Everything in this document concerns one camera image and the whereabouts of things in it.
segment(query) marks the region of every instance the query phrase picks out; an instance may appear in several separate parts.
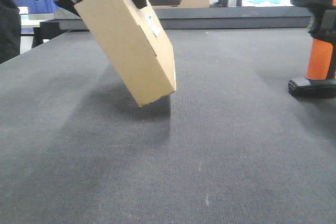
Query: blue container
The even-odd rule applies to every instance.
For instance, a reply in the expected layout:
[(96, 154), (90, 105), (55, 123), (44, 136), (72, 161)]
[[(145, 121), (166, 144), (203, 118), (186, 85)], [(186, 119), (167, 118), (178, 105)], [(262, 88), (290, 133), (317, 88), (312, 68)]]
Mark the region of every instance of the blue container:
[(28, 6), (29, 13), (54, 13), (60, 9), (53, 0), (13, 0), (17, 6)]

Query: orange handle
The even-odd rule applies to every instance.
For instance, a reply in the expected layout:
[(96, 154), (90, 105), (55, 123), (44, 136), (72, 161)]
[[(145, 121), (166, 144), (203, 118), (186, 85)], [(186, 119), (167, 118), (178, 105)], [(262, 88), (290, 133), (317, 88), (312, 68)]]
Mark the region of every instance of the orange handle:
[(313, 39), (306, 77), (311, 80), (325, 80), (328, 75), (333, 45)]

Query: gray carpet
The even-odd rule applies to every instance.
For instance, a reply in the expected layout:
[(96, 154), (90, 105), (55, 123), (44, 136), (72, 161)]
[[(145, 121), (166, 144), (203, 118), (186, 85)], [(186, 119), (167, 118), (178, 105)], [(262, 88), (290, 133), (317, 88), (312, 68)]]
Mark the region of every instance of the gray carpet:
[(138, 108), (89, 33), (0, 65), (0, 223), (335, 223), (336, 100), (294, 99), (304, 29), (169, 30)]

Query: black jacket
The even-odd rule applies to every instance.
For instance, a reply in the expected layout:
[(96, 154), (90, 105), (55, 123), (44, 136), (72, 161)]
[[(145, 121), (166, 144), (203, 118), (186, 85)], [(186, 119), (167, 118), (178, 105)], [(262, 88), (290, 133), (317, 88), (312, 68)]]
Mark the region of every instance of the black jacket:
[(0, 0), (0, 64), (20, 54), (21, 18), (12, 0)]

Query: table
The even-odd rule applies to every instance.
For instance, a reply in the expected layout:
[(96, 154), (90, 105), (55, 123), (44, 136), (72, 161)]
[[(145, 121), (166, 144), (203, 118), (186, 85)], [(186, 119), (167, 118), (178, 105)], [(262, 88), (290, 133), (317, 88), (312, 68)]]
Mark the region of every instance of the table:
[(287, 92), (307, 31), (167, 34), (177, 92), (142, 108), (89, 32), (0, 66), (0, 222), (334, 223), (336, 100)]

